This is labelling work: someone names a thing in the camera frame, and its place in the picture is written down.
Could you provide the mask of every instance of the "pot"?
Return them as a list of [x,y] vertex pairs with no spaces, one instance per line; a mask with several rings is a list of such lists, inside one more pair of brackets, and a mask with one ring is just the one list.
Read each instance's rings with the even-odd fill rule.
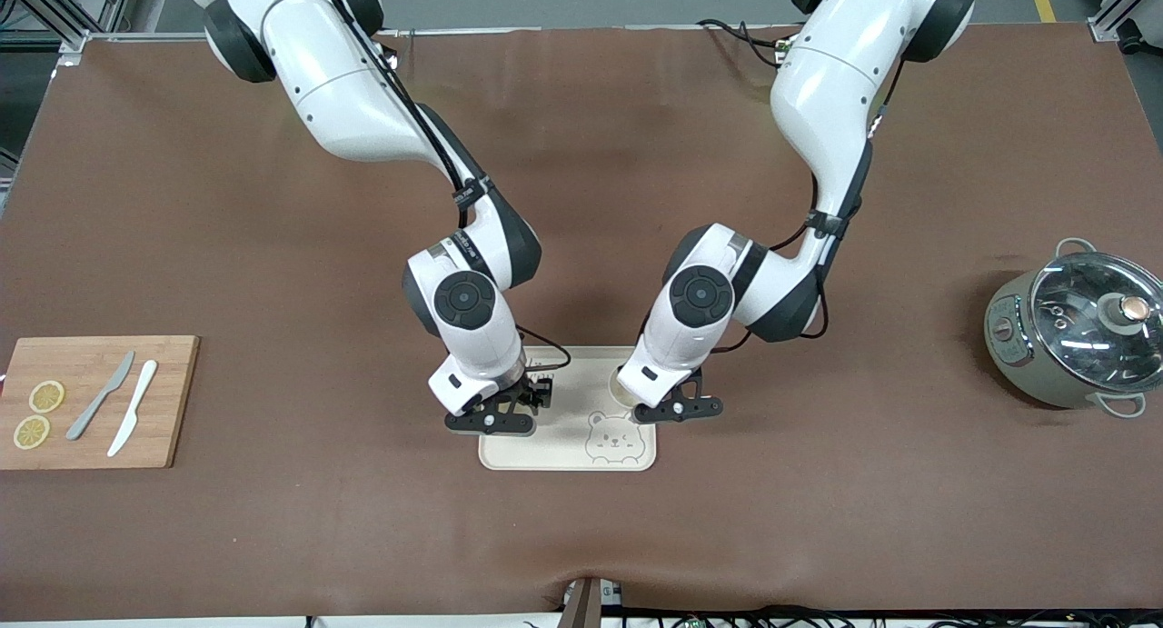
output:
[[[1063,255],[1066,245],[1083,251]],[[1163,285],[1086,240],[1063,240],[1050,264],[994,293],[985,343],[1005,377],[1040,401],[1137,418],[1144,393],[1163,385]]]

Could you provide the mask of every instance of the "metal frame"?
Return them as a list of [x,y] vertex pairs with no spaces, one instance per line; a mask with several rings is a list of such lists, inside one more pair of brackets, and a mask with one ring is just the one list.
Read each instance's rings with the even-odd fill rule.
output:
[[93,19],[76,0],[19,0],[44,24],[44,31],[0,33],[0,48],[17,51],[49,51],[58,44],[79,49],[87,33],[116,31],[127,0],[105,0]]
[[1099,7],[1098,14],[1086,20],[1094,41],[1097,43],[1116,43],[1120,40],[1119,27],[1129,19],[1130,12],[1142,0],[1113,0],[1110,3],[1104,2],[1104,6]]

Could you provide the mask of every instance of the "lemon slice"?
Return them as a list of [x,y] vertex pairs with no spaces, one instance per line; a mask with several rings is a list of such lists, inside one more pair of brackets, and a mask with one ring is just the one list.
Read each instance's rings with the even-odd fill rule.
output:
[[34,413],[51,413],[65,400],[65,386],[57,380],[45,380],[33,388],[28,395],[28,407]]
[[35,449],[35,447],[43,444],[45,438],[49,438],[50,426],[48,418],[41,415],[24,418],[24,421],[16,426],[16,431],[12,434],[12,441],[22,451]]

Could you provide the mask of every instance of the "white plastic knife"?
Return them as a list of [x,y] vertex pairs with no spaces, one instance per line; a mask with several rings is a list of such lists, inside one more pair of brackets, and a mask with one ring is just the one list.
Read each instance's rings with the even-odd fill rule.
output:
[[126,445],[129,436],[133,435],[134,428],[137,427],[137,406],[141,405],[142,397],[145,395],[145,388],[149,388],[150,380],[154,380],[154,372],[157,371],[157,359],[145,359],[145,364],[142,364],[141,376],[137,376],[137,387],[134,388],[134,397],[129,400],[129,408],[126,409],[126,418],[121,420],[121,428],[117,429],[116,437],[113,437],[113,444],[109,447],[109,452],[106,454],[107,457],[113,457],[117,455],[121,447]]

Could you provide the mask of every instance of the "black cable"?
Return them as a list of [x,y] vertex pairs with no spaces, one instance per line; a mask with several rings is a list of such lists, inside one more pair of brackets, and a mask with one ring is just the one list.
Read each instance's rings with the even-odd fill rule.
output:
[[740,22],[739,29],[740,31],[743,31],[743,36],[745,37],[747,43],[751,45],[751,52],[755,53],[755,56],[758,57],[759,60],[763,60],[763,64],[766,64],[772,69],[779,69],[778,62],[769,60],[766,57],[763,56],[763,53],[759,52],[759,48],[757,48],[754,37],[751,37],[751,33],[748,31],[745,22]]
[[530,335],[530,337],[536,338],[537,341],[548,343],[549,347],[552,347],[554,349],[557,349],[558,351],[562,352],[562,355],[565,356],[565,362],[564,363],[557,363],[557,364],[537,364],[537,366],[535,366],[535,367],[527,367],[525,371],[527,371],[527,372],[557,371],[557,370],[561,370],[562,367],[569,366],[569,364],[573,362],[573,355],[571,355],[570,351],[565,349],[565,347],[562,347],[561,343],[554,342],[552,338],[542,337],[541,335],[537,335],[536,333],[533,333],[531,330],[527,329],[527,327],[523,327],[523,326],[518,326],[516,329],[519,329],[523,334]]
[[727,23],[720,22],[720,20],[718,20],[718,19],[704,19],[702,22],[698,22],[695,24],[697,24],[697,27],[718,27],[718,28],[722,28],[723,31],[727,31],[728,35],[735,37],[735,40],[752,41],[752,43],[757,44],[757,45],[765,45],[765,48],[776,48],[776,43],[773,43],[773,41],[768,41],[768,40],[747,40],[747,37],[743,36],[743,33],[736,31],[736,29],[734,27],[728,27]]
[[444,144],[436,138],[435,131],[433,131],[431,127],[428,126],[428,120],[423,117],[423,114],[421,114],[416,102],[412,101],[411,94],[407,88],[404,87],[404,81],[400,81],[400,78],[395,74],[395,70],[392,69],[392,65],[386,60],[386,56],[384,56],[383,52],[376,52],[374,49],[368,44],[371,37],[368,37],[366,40],[364,38],[363,29],[358,27],[354,16],[349,14],[343,0],[333,0],[333,6],[335,6],[338,14],[343,16],[343,22],[347,24],[349,31],[351,31],[359,47],[373,63],[376,69],[379,70],[381,77],[384,77],[385,86],[391,86],[393,93],[400,98],[400,101],[404,102],[404,107],[406,107],[408,114],[412,115],[412,120],[418,123],[420,130],[423,131],[424,137],[428,138],[428,143],[431,144],[434,151],[436,151],[436,156],[440,157],[441,164],[444,165],[444,172],[448,173],[449,180],[452,181],[452,193],[461,192],[464,186],[464,181],[461,180],[459,173],[456,172],[456,165],[452,165],[452,159],[449,157],[448,150],[444,148]]
[[[809,208],[815,208],[815,205],[819,202],[819,200],[820,200],[820,183],[819,183],[819,180],[815,180],[815,173],[813,173],[813,176],[812,176],[812,205],[809,206]],[[783,240],[783,242],[780,242],[780,243],[773,243],[773,245],[771,245],[771,247],[768,248],[768,251],[779,251],[780,248],[785,248],[785,247],[790,245],[790,243],[793,243],[798,238],[800,238],[800,236],[804,234],[804,230],[807,230],[807,223],[800,223],[799,229],[797,231],[794,231],[794,234],[792,234],[791,237],[789,237],[787,240]],[[822,285],[818,285],[818,287],[819,287],[819,290],[821,290],[821,301],[822,301],[822,298],[823,298],[822,297],[822,290],[823,290],[823,287],[822,287]],[[823,320],[825,320],[825,329],[827,330],[827,326],[828,326],[828,314],[827,314],[827,309],[826,309],[827,306],[822,306],[822,308],[825,308]],[[814,337],[809,337],[809,335],[804,335],[804,337],[819,338],[819,337],[822,337],[822,335],[823,335],[823,333],[814,335]],[[751,330],[748,330],[747,334],[743,335],[743,338],[740,338],[740,341],[736,342],[736,343],[732,343],[730,347],[715,347],[714,349],[711,350],[711,355],[714,356],[714,355],[718,355],[718,354],[730,354],[730,351],[734,351],[734,350],[739,349],[740,347],[744,345],[744,343],[747,343],[748,338],[751,338]]]
[[722,28],[723,31],[727,31],[727,35],[735,37],[735,40],[743,40],[745,41],[745,43],[750,44],[751,52],[755,52],[755,56],[758,57],[759,60],[763,60],[764,64],[772,66],[772,69],[779,69],[778,62],[769,60],[766,56],[763,56],[763,53],[759,52],[761,45],[762,48],[776,48],[777,44],[773,43],[773,41],[771,40],[756,40],[755,37],[752,37],[751,31],[748,31],[747,29],[745,22],[740,22],[739,29],[728,27],[727,23],[720,22],[720,20],[718,19],[704,19],[701,20],[701,22],[698,22],[697,24],[699,24],[699,27]]
[[823,280],[820,279],[819,274],[815,277],[815,290],[820,295],[820,313],[823,314],[823,324],[819,333],[801,333],[800,337],[802,338],[821,338],[823,334],[828,333],[828,298],[823,295]]
[[889,93],[884,94],[884,102],[880,104],[880,107],[889,107],[889,101],[892,99],[892,93],[897,91],[897,81],[900,80],[900,73],[904,70],[905,60],[900,60],[900,64],[897,65],[897,73],[892,74],[892,81],[889,83]]

